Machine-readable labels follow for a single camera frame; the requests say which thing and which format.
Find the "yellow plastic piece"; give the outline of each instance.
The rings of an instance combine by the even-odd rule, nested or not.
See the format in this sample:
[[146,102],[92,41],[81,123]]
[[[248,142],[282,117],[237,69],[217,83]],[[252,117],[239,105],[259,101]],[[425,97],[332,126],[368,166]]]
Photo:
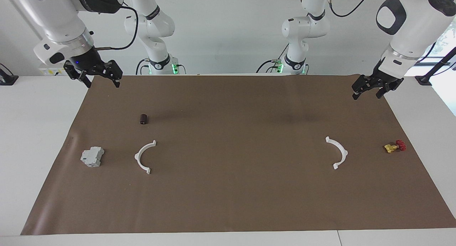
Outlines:
[[395,150],[399,149],[397,145],[385,145],[385,149],[388,153],[393,153]]

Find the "red knob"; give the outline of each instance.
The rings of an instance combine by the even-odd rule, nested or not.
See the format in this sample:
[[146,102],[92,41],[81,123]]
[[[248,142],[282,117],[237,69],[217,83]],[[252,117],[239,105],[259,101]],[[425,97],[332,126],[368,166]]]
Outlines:
[[404,141],[402,141],[402,140],[397,140],[396,145],[399,147],[399,150],[401,150],[401,152],[403,152],[404,150],[407,150],[407,147],[406,147]]

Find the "black stand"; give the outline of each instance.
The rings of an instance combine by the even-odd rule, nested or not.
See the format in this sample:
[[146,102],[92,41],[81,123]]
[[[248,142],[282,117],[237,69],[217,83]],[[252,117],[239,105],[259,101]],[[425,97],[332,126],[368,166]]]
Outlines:
[[0,86],[12,86],[18,78],[19,76],[8,75],[0,69]]
[[456,55],[456,47],[453,48],[441,61],[438,62],[438,64],[435,64],[435,66],[427,72],[426,75],[424,76],[415,76],[415,79],[418,81],[418,83],[422,86],[431,86],[432,84],[429,82],[429,79],[435,75],[435,73],[443,67],[451,58],[453,58]]

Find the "green led light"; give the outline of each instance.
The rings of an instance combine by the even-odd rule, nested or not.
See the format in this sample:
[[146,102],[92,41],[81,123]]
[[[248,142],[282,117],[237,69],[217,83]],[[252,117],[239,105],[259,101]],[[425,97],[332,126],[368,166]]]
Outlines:
[[283,69],[284,69],[284,64],[281,63],[280,67],[277,69],[277,73],[282,73]]
[[174,74],[179,73],[179,69],[175,64],[172,65],[172,69],[173,69]]

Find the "yellow and red toy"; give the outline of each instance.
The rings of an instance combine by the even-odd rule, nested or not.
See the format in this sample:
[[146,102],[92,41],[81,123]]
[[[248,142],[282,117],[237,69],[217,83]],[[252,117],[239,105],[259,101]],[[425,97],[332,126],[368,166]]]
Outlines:
[[395,150],[400,150],[403,152],[407,149],[406,145],[402,140],[397,140],[395,145],[385,145],[384,146],[388,153],[393,153]]

